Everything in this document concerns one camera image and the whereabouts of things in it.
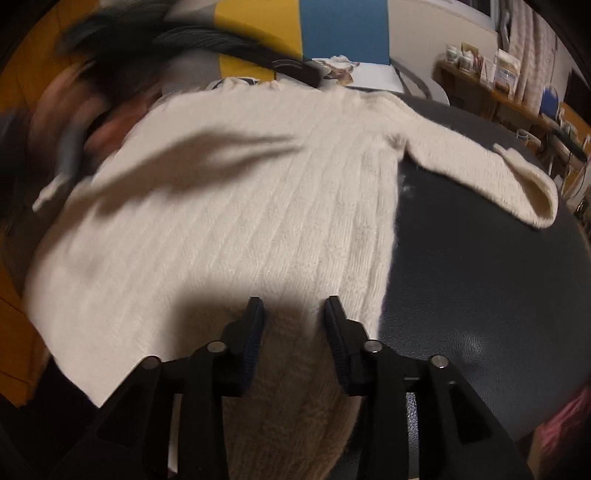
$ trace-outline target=curtain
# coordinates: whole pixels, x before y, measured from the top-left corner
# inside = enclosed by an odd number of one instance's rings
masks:
[[[537,114],[552,78],[556,34],[523,0],[512,0],[511,17],[509,53],[521,60],[514,101]]]

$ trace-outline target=sweater sleeve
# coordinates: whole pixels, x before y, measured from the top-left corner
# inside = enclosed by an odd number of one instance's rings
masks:
[[[426,170],[465,185],[519,220],[547,228],[556,219],[558,193],[551,178],[514,150],[494,151],[422,117],[400,98],[376,96],[387,116],[387,135]]]

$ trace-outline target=pink fabric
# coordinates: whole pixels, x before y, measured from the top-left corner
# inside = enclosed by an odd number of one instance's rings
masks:
[[[588,382],[560,412],[542,424],[542,462],[546,468],[559,459],[570,439],[575,438],[585,418],[591,414],[591,382]]]

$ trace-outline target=cable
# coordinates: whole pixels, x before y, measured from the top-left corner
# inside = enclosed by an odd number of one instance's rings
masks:
[[[575,193],[573,193],[569,198],[564,199],[565,202],[568,201],[568,200],[570,200],[570,199],[572,199],[572,198],[574,198],[574,197],[576,197],[580,193],[581,189],[583,188],[583,185],[585,185],[585,177],[587,176],[587,167],[588,167],[588,165],[589,165],[589,162],[587,162],[585,164],[585,167],[584,167],[585,173],[583,173],[583,180],[581,181],[581,185],[580,185],[579,189]]]

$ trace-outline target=white cloth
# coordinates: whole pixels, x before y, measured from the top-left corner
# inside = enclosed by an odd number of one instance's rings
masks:
[[[404,150],[526,223],[556,215],[554,183],[519,154],[394,95],[228,81],[156,106],[76,188],[37,252],[30,318],[101,405],[142,357],[191,354],[260,296],[254,384],[225,404],[230,477],[324,478],[358,401],[336,382],[319,308],[338,294],[375,338]]]

